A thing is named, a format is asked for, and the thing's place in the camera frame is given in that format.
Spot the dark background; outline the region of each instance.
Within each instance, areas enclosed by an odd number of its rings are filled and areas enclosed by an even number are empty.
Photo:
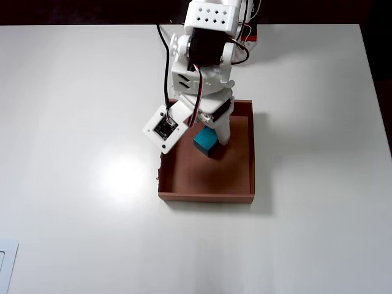
[[[189,0],[0,0],[0,25],[183,23]],[[392,0],[263,0],[259,23],[358,23],[392,147]]]

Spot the open wooden tray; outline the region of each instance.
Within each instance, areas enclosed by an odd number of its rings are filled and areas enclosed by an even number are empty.
[[[255,150],[251,100],[235,100],[232,136],[211,157],[194,146],[199,122],[162,154],[158,195],[165,201],[252,203],[255,195]]]

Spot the black wire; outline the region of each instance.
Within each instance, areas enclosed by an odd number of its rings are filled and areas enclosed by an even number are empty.
[[[245,52],[246,52],[246,58],[244,60],[241,60],[241,61],[232,62],[233,65],[241,64],[241,63],[244,63],[245,61],[248,60],[248,58],[249,58],[249,50],[244,45],[238,43],[237,41],[235,41],[233,39],[228,39],[227,42],[236,44],[237,46],[239,46],[242,50],[245,50]]]
[[[194,112],[192,114],[192,118],[190,119],[189,126],[193,126],[198,112],[198,106],[200,104],[200,100],[202,99],[202,89],[203,89],[203,76],[202,76],[202,67],[198,67],[199,81],[198,81],[198,90],[197,90],[197,98],[195,103]]]
[[[245,13],[244,13],[244,20],[243,23],[241,25],[241,29],[239,30],[239,35],[237,37],[237,41],[239,40],[239,38],[241,38],[241,36],[243,35],[243,30],[244,30],[244,26],[245,26],[245,21],[246,21],[246,14],[247,14],[247,2],[248,0],[246,0],[246,4],[245,4]]]
[[[166,109],[169,110],[170,104],[169,104],[169,95],[167,94],[167,75],[169,72],[169,47],[167,47],[167,44],[165,42],[165,39],[162,35],[162,32],[160,31],[159,24],[156,25],[159,33],[159,37],[162,40],[162,43],[165,45],[166,48],[166,67],[165,67],[165,88],[164,88],[164,93],[165,93],[165,105]]]

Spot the white object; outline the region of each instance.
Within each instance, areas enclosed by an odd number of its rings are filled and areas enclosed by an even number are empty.
[[[0,27],[8,294],[392,293],[392,163],[360,27],[258,31],[230,77],[253,101],[249,206],[157,196],[140,132],[164,101],[155,26]]]
[[[192,110],[179,101],[169,109],[169,116],[166,115],[166,112],[166,106],[161,105],[153,117],[147,122],[147,125],[143,128],[143,133],[146,134],[147,137],[149,137],[164,154],[168,153],[177,141],[185,134],[188,126],[184,124],[183,121],[192,114]],[[164,140],[157,132],[154,131],[154,129],[161,120],[167,119],[168,117],[177,123],[178,126],[171,135]]]
[[[221,31],[234,37],[238,27],[239,7],[191,1],[186,13],[184,29],[192,35],[194,28]]]
[[[175,60],[171,66],[171,80],[173,82],[174,92],[180,93],[178,95],[179,99],[183,102],[183,106],[186,105],[186,113],[193,111],[195,108],[195,103],[197,101],[197,95],[200,85],[199,71],[191,69],[198,64],[192,64],[189,56],[189,47],[191,46],[191,34],[195,28],[198,29],[208,29],[213,31],[221,31],[227,34],[227,37],[236,36],[236,31],[238,30],[238,15],[240,8],[244,11],[248,5],[247,10],[247,20],[250,19],[253,1],[250,0],[195,0],[189,3],[187,16],[185,20],[184,30],[186,35],[178,38],[176,34],[173,34],[170,40],[170,55],[175,56]],[[236,58],[235,44],[225,43],[222,56],[220,57],[220,63],[215,65],[204,64],[200,68],[200,72],[203,76],[203,91],[202,99],[208,100],[211,94],[215,96],[224,95],[219,99],[214,99],[213,108],[217,110],[222,104],[228,99],[232,98],[232,92],[230,90],[230,97],[227,97],[225,93],[227,88],[231,88],[234,84],[229,83],[230,73],[232,69],[232,61]],[[204,109],[209,106],[209,103],[204,103]],[[203,111],[198,111],[199,119],[201,119],[205,124],[209,125],[213,129],[219,128],[217,131],[219,142],[226,145],[230,139],[230,114],[233,111],[233,105],[230,108],[231,111],[226,111],[219,120],[219,123],[212,123],[212,119],[206,121],[206,117],[202,115],[209,115],[213,111],[207,107]],[[160,149],[164,149],[164,153],[167,153],[174,144],[180,139],[180,137],[185,134],[186,128],[182,128],[181,132],[177,132],[176,135],[172,136],[167,144],[162,142],[160,136],[156,137],[156,133],[151,133],[151,127],[155,127],[160,121],[159,111],[149,120],[147,126],[143,129],[144,133],[158,146]]]
[[[17,251],[17,241],[0,239],[0,294],[7,294]]]

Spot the cable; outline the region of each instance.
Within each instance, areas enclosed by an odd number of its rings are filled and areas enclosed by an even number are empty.
[[[196,98],[196,103],[195,103],[195,108],[194,112],[192,114],[192,117],[190,119],[190,123],[188,124],[189,127],[193,127],[196,121],[197,113],[198,113],[198,107],[200,105],[200,101],[202,99],[202,93],[203,93],[203,75],[202,75],[202,70],[199,66],[196,66],[194,64],[194,67],[196,71],[199,74],[199,81],[198,81],[198,91],[197,91],[197,98]]]
[[[242,23],[242,25],[241,25],[241,29],[239,30],[239,34],[238,34],[238,37],[237,37],[237,41],[241,38],[241,36],[242,36],[242,34],[243,34],[243,30],[244,30],[244,26],[245,26],[245,21],[246,21],[246,14],[247,14],[247,2],[248,2],[248,0],[246,0],[246,4],[245,4],[245,12],[244,12],[244,20],[243,20],[243,23]]]
[[[241,60],[241,61],[232,62],[233,65],[241,64],[241,63],[244,63],[245,61],[248,60],[248,58],[249,58],[249,50],[243,44],[238,43],[234,39],[227,39],[227,42],[236,44],[237,46],[239,46],[242,50],[245,50],[245,52],[246,52],[246,58],[244,60]]]
[[[166,117],[167,117],[167,113],[168,110],[170,108],[170,104],[169,104],[169,95],[167,94],[167,75],[168,75],[168,71],[169,71],[169,47],[167,47],[167,44],[165,42],[165,39],[162,35],[162,32],[160,31],[160,27],[159,24],[156,25],[157,29],[158,29],[158,33],[159,33],[159,37],[162,40],[162,43],[165,45],[166,48],[166,67],[165,67],[165,84],[164,84],[164,94],[165,94],[165,105],[166,105]]]
[[[253,20],[256,17],[256,15],[258,14],[258,10],[260,9],[260,4],[261,3],[262,3],[262,0],[258,0],[258,7],[257,7],[257,10],[256,10],[256,13],[255,13],[255,15],[253,17],[251,17],[251,20]]]

